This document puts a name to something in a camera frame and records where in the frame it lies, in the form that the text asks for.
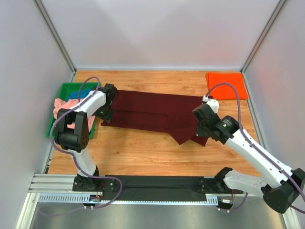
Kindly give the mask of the maroon t shirt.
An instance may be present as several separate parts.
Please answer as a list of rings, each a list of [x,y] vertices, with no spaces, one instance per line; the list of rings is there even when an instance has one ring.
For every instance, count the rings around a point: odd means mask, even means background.
[[[201,104],[201,96],[120,90],[111,121],[101,125],[168,133],[180,145],[192,140],[205,146],[208,138],[196,135],[192,113]]]

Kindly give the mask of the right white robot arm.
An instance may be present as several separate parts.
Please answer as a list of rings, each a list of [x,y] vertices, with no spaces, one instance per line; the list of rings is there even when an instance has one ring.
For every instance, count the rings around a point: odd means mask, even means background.
[[[261,176],[251,176],[224,167],[215,179],[221,186],[262,198],[271,209],[284,214],[299,196],[304,196],[304,170],[292,169],[276,159],[253,140],[233,117],[227,115],[219,118],[217,109],[216,105],[209,103],[193,109],[199,134],[219,141],[237,152]]]

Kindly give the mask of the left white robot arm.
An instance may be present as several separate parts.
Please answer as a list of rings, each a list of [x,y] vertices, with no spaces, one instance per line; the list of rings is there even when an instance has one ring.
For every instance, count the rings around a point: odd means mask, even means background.
[[[103,191],[104,179],[99,177],[99,170],[93,162],[88,143],[90,139],[89,118],[98,117],[110,122],[112,103],[118,97],[118,90],[113,84],[94,87],[89,94],[69,109],[61,108],[57,113],[50,137],[58,151],[68,154],[77,167],[73,182],[73,191]]]

